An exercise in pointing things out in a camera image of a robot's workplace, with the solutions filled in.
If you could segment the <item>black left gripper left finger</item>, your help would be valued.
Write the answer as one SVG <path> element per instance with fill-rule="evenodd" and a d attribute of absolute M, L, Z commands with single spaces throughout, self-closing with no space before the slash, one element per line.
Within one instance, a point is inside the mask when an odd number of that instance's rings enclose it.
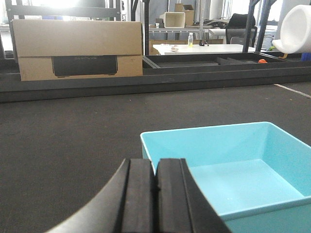
<path fill-rule="evenodd" d="M 150 160 L 124 159 L 103 189 L 51 233 L 154 232 L 155 178 Z"/>

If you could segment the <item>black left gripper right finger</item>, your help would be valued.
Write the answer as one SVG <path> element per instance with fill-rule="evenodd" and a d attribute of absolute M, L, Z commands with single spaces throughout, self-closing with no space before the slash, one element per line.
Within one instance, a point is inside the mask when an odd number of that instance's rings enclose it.
<path fill-rule="evenodd" d="M 229 233 L 190 174 L 185 159 L 161 159 L 156 169 L 160 233 Z"/>

